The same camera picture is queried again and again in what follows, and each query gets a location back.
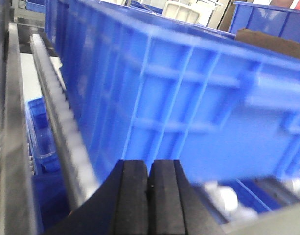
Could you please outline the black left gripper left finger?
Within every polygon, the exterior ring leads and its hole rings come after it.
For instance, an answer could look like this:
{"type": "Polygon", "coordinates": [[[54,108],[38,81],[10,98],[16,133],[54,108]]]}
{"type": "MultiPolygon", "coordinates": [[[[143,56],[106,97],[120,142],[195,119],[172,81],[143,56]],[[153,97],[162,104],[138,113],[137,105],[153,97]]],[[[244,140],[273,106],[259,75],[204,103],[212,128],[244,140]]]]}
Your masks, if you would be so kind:
{"type": "Polygon", "coordinates": [[[119,160],[98,190],[46,235],[145,235],[147,169],[141,160],[119,160]]]}

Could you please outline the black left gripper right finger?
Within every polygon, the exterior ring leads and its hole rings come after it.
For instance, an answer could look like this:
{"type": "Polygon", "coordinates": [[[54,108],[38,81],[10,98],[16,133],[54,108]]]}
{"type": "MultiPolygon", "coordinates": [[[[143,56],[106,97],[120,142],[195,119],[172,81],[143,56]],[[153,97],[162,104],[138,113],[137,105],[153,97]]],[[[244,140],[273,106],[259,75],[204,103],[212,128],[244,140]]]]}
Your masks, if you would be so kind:
{"type": "Polygon", "coordinates": [[[224,234],[190,185],[178,160],[153,162],[148,201],[151,235],[224,234]]]}

